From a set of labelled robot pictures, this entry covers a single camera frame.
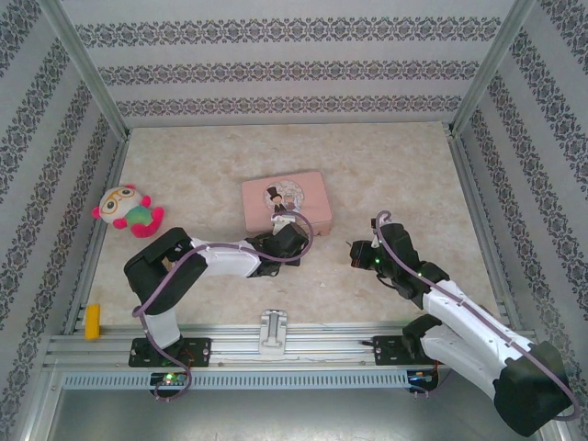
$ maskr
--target robotic arm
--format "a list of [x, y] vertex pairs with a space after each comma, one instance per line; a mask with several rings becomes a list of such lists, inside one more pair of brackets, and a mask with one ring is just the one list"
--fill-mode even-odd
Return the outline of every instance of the robotic arm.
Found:
[[[427, 312], [403, 329], [409, 353], [438, 360], [474, 383], [519, 435], [531, 436], [551, 419], [576, 418], [579, 405], [558, 350], [548, 342], [534, 345], [494, 319], [441, 268], [421, 261], [404, 227], [385, 217], [383, 211], [372, 220], [372, 242], [353, 243], [351, 265], [376, 271], [381, 283]], [[573, 415], [557, 417], [571, 404]]]
[[238, 243], [206, 243], [173, 228], [132, 257], [124, 272], [141, 301], [133, 316], [141, 319], [156, 348], [165, 350], [182, 338], [174, 306], [199, 278], [274, 277], [282, 264], [299, 266], [311, 247], [312, 229], [307, 222], [309, 239], [293, 221]]

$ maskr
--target beige marble floor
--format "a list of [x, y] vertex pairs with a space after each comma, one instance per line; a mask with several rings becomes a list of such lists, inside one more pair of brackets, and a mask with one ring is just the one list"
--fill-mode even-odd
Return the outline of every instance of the beige marble floor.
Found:
[[[389, 209], [424, 260], [435, 262], [479, 304], [497, 307], [440, 123], [136, 129], [122, 178], [205, 241], [246, 236], [241, 183], [320, 170], [334, 214], [300, 267], [275, 278], [211, 277], [176, 307], [180, 323], [259, 323], [266, 308], [289, 322], [409, 321], [422, 312], [372, 272], [351, 268], [345, 241], [371, 239], [369, 220]], [[138, 304], [122, 268], [149, 239], [108, 227], [90, 302], [102, 324], [132, 324]]]

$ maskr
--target plush doll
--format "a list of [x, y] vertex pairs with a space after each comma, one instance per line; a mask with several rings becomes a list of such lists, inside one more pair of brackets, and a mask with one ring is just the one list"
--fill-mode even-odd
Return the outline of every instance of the plush doll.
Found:
[[142, 196], [135, 186], [111, 188], [94, 207], [92, 215], [123, 230], [130, 227], [135, 237], [154, 234], [164, 219], [164, 209], [150, 209], [151, 198]]

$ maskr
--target patterned wallpaper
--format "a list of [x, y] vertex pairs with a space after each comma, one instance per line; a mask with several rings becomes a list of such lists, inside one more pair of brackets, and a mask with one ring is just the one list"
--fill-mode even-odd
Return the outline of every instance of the patterned wallpaper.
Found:
[[588, 439], [585, 23], [578, 1], [537, 2], [461, 134], [522, 324], [561, 351], [582, 401], [574, 439]]
[[63, 5], [127, 124], [153, 127], [449, 122], [513, 0], [131, 3]]
[[62, 332], [119, 145], [33, 0], [0, 3], [0, 440]]

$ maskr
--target pink tin box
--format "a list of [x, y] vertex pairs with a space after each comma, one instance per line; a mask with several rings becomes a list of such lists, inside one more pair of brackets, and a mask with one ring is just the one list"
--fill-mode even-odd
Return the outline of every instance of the pink tin box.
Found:
[[311, 222], [315, 235], [327, 235], [333, 214], [321, 172], [300, 173], [243, 182], [245, 228], [248, 232], [271, 231], [271, 215], [297, 211]]

